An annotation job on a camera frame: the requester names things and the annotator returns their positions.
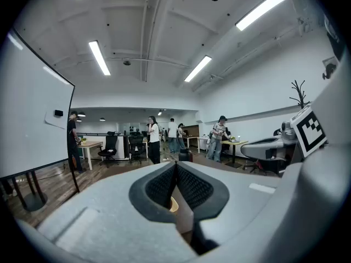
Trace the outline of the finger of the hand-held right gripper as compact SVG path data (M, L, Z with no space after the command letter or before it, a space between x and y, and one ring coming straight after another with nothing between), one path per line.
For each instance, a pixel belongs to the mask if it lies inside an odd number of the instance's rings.
M246 157L259 160L284 160L286 155L286 149L280 136L244 144L240 151Z

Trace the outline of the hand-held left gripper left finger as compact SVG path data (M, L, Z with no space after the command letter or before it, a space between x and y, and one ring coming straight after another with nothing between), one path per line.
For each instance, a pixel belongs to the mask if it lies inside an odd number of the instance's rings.
M152 222L129 200L150 165L97 181L51 213L38 231L75 256L196 256L173 223Z

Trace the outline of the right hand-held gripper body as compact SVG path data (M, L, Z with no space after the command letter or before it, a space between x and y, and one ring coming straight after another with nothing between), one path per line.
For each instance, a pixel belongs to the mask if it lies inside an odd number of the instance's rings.
M282 142L276 150L275 158L281 159L278 174L282 175L287 166L303 162L314 151L327 143L325 132L310 105L306 105L290 120L284 121L275 132Z

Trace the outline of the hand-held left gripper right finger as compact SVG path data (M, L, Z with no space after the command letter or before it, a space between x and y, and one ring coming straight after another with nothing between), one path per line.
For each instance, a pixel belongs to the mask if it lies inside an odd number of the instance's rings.
M271 233L259 219L279 181L177 162L177 187L192 213L190 243L177 255L262 255Z

